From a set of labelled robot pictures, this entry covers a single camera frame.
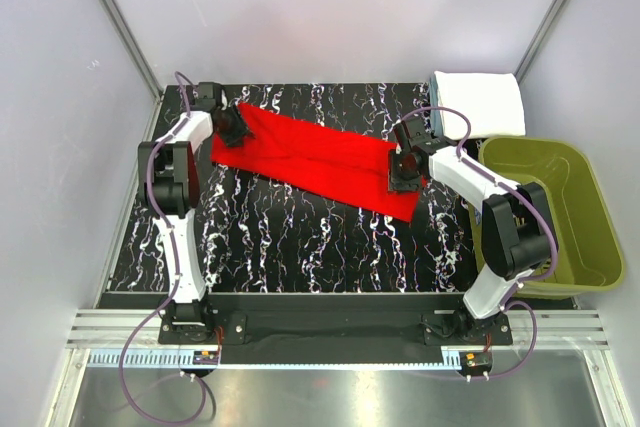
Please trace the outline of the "red t-shirt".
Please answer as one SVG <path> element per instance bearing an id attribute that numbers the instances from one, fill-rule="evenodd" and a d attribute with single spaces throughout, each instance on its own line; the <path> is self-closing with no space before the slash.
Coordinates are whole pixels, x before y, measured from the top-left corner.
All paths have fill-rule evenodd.
<path id="1" fill-rule="evenodd" d="M 211 161 L 409 222 L 419 194 L 388 188 L 393 142 L 238 105 L 253 135 L 240 147 L 213 139 Z"/>

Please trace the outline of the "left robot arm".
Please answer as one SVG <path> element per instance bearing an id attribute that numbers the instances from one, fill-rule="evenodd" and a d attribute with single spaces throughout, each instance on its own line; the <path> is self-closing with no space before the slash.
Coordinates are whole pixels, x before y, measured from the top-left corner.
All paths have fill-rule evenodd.
<path id="1" fill-rule="evenodd" d="M 168 297 L 156 309 L 162 343 L 204 343 L 221 334 L 196 249 L 200 182 L 195 154 L 214 135 L 233 148 L 250 134 L 236 107 L 216 106 L 181 114 L 166 134 L 138 146 L 138 198 L 154 214 L 169 276 Z"/>

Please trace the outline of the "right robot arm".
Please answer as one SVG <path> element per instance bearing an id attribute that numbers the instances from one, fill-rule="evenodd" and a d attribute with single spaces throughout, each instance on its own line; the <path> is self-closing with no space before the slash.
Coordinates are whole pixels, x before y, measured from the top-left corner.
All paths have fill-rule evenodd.
<path id="1" fill-rule="evenodd" d="M 507 310 L 507 301 L 536 277 L 535 271 L 545 263 L 554 270 L 558 263 L 544 188 L 502 177 L 456 147 L 444 147 L 432 155 L 396 147 L 389 151 L 388 164 L 393 192 L 415 192 L 424 180 L 435 180 L 480 213 L 485 265 L 463 295 L 461 306 L 432 328 L 442 339 L 480 341 Z"/>

